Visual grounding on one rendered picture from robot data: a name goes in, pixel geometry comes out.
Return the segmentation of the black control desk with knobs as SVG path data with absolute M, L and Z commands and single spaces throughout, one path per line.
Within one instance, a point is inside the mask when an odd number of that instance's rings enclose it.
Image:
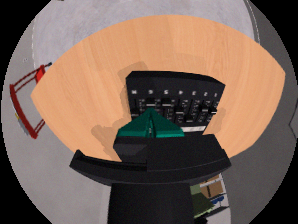
M 211 76 L 175 71 L 132 71 L 125 80 L 132 120 L 153 108 L 185 136 L 204 133 L 226 86 Z

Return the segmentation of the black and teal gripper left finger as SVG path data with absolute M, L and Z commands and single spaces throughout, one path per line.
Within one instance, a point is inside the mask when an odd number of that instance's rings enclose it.
M 143 136 L 146 138 L 147 132 L 148 137 L 150 137 L 150 108 L 147 108 L 143 114 L 118 129 L 116 137 Z

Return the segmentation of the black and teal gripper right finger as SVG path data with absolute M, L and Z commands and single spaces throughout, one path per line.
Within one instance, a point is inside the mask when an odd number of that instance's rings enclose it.
M 153 137 L 153 135 L 155 138 L 185 136 L 182 128 L 158 114 L 153 108 L 150 108 L 150 112 L 151 137 Z

